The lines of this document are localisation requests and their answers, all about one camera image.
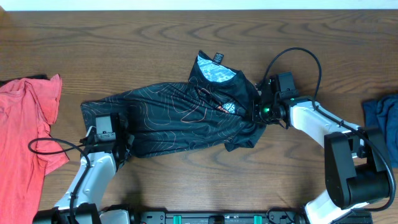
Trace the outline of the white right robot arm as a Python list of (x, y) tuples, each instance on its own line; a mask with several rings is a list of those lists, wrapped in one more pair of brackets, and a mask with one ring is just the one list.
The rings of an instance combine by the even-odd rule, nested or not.
[(302, 96), (291, 73), (264, 78), (256, 85), (251, 120), (298, 129), (324, 149), (326, 189), (300, 212), (278, 208), (268, 223), (372, 223), (372, 213), (391, 206), (396, 183), (382, 133), (363, 128)]

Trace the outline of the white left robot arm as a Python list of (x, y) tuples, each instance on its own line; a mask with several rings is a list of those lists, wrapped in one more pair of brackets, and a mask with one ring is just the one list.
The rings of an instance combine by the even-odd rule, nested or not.
[(117, 113), (95, 116), (82, 145), (55, 138), (37, 138), (28, 144), (31, 152), (40, 154), (32, 145), (54, 141), (70, 146), (81, 154), (80, 168), (64, 196), (50, 210), (38, 211), (33, 223), (133, 223), (134, 215), (127, 205), (100, 209), (103, 195), (117, 171), (131, 157), (129, 146), (134, 136), (124, 133)]

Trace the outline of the black orange-patterned shirt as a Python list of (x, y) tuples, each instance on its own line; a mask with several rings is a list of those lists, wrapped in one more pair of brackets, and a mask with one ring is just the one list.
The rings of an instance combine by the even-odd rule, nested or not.
[(227, 151), (253, 148), (266, 127), (248, 117), (259, 97), (240, 70), (200, 51), (187, 82), (156, 83), (81, 104), (85, 126), (117, 113), (135, 157), (154, 157), (224, 144)]

